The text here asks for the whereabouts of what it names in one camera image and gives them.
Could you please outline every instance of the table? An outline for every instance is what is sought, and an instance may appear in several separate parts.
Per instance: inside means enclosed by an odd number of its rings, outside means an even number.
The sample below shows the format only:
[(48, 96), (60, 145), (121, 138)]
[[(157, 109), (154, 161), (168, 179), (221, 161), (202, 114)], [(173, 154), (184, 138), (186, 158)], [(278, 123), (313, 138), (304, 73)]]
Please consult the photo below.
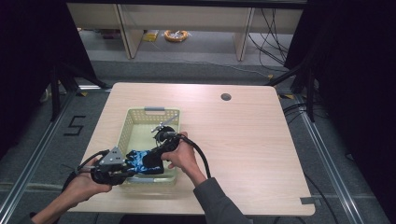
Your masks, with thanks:
[[(221, 99), (223, 93), (231, 100)], [(211, 174), (245, 215), (310, 216), (313, 204), (290, 131), (272, 87), (117, 83), (84, 158), (113, 148), (133, 106), (177, 107), (181, 131), (200, 146)], [(198, 164), (205, 172), (197, 154)], [(74, 212), (203, 214), (193, 184), (177, 170), (174, 186), (116, 186), (80, 203)]]

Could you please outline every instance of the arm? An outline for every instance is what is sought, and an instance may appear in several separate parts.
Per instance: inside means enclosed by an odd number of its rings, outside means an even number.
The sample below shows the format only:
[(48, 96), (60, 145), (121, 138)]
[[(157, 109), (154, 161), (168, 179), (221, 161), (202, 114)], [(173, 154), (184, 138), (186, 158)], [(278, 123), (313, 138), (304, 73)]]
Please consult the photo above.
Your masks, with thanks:
[[(91, 160), (87, 165), (91, 165), (94, 162), (95, 159)], [(87, 201), (97, 193), (109, 192), (110, 190), (111, 186), (109, 185), (100, 185), (93, 182), (91, 174), (80, 174), (70, 182), (61, 195), (32, 217), (31, 220), (35, 224), (53, 223), (70, 208)]]
[(206, 179), (199, 169), (192, 146), (180, 140), (178, 148), (163, 153), (161, 159), (172, 162), (169, 168), (179, 167), (191, 179), (195, 186), (195, 197), (205, 211), (208, 224), (250, 223), (233, 201), (225, 195), (217, 180)]

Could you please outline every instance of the light green basket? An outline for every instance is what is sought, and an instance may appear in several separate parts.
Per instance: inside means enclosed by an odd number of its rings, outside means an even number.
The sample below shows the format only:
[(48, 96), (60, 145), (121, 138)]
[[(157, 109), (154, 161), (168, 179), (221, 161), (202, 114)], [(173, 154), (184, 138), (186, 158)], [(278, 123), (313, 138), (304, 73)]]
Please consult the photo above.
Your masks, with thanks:
[[(180, 110), (167, 107), (132, 107), (127, 111), (125, 122), (122, 126), (118, 147), (125, 156), (132, 149), (150, 150), (156, 147), (154, 135), (151, 130), (155, 129), (161, 122), (169, 120), (178, 115), (166, 126), (172, 127), (175, 132), (180, 131)], [(122, 184), (168, 184), (176, 182), (176, 168), (168, 169), (169, 161), (163, 162), (164, 173), (161, 175), (134, 175)]]

